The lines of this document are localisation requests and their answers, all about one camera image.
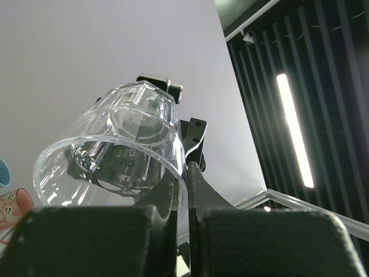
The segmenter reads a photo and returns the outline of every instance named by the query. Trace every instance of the white wall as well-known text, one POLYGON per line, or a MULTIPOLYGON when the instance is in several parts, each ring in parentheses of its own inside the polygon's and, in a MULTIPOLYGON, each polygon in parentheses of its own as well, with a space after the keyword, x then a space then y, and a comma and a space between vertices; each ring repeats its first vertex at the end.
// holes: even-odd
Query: white wall
POLYGON ((237 204, 265 187, 212 0, 3 0, 0 157, 9 190, 35 199, 38 154, 98 96, 142 72, 184 85, 179 115, 208 122, 204 175, 226 199, 237 204))

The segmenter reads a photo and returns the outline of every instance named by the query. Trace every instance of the ceiling light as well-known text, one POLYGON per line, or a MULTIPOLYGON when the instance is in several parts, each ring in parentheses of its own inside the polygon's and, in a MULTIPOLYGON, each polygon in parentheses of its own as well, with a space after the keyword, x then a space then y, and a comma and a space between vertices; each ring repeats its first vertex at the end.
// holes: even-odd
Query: ceiling light
POLYGON ((295 105, 293 104, 292 94, 288 85, 286 74, 278 75, 277 82, 304 185, 308 188, 313 188, 314 182, 312 181, 310 166, 307 160, 298 116, 296 114, 295 105))

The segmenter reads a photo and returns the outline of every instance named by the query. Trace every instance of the corrugated metal panel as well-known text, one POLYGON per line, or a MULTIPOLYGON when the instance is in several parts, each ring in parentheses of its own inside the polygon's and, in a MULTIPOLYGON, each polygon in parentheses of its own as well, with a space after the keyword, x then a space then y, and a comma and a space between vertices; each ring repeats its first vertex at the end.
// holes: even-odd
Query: corrugated metal panel
MULTIPOLYGON (((369 223, 369 1, 284 0, 229 52, 268 188, 369 223), (285 73, 314 180, 304 186, 276 82, 285 73)), ((362 257, 369 242, 354 239, 362 257)))

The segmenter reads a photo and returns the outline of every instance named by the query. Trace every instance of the transparent cup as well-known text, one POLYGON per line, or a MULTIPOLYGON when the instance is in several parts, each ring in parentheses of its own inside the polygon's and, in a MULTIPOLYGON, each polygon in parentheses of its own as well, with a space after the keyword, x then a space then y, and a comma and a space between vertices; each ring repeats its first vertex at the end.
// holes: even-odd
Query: transparent cup
POLYGON ((133 205, 166 170, 187 210, 185 151, 175 101, 147 81, 109 91, 46 148, 33 169, 44 205, 133 205))

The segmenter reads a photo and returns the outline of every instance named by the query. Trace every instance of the blue cup rim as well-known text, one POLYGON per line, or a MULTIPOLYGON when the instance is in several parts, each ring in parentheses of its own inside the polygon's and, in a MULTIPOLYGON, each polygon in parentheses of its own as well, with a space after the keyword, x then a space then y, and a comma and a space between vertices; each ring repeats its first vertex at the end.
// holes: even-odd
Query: blue cup rim
POLYGON ((10 170, 3 159, 0 158, 0 186, 8 186, 10 181, 10 170))

